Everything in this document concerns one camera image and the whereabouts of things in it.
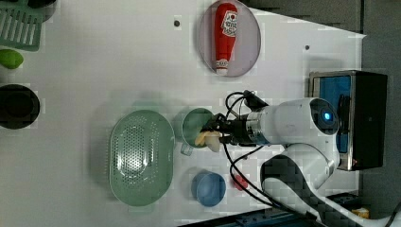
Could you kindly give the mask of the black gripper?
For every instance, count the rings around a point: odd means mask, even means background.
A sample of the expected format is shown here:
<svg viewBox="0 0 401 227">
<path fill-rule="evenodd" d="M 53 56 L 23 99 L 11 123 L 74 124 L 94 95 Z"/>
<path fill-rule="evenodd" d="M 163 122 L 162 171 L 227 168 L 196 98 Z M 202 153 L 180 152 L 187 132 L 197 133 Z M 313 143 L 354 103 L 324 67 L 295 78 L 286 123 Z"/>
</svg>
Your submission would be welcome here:
<svg viewBox="0 0 401 227">
<path fill-rule="evenodd" d="M 226 122 L 226 117 L 222 113 L 213 115 L 202 126 L 201 130 L 219 132 L 226 130 L 229 135 L 223 135 L 219 138 L 221 144 L 250 146 L 253 143 L 248 135 L 245 119 L 237 118 Z"/>
</svg>

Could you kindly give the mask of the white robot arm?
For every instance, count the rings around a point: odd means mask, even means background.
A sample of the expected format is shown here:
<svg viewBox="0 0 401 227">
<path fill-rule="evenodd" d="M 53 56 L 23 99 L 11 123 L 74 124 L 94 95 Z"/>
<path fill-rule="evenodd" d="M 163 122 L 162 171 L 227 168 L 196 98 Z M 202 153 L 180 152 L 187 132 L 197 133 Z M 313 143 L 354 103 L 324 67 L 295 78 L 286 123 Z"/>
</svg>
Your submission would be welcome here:
<svg viewBox="0 0 401 227">
<path fill-rule="evenodd" d="M 222 144 L 284 148 L 260 167 L 262 193 L 273 204 L 312 215 L 327 227 L 400 227 L 399 208 L 387 218 L 361 218 L 319 194 L 340 165 L 339 119 L 329 102 L 316 97 L 279 105 L 256 101 L 250 109 L 235 119 L 219 113 L 202 129 L 222 133 Z"/>
</svg>

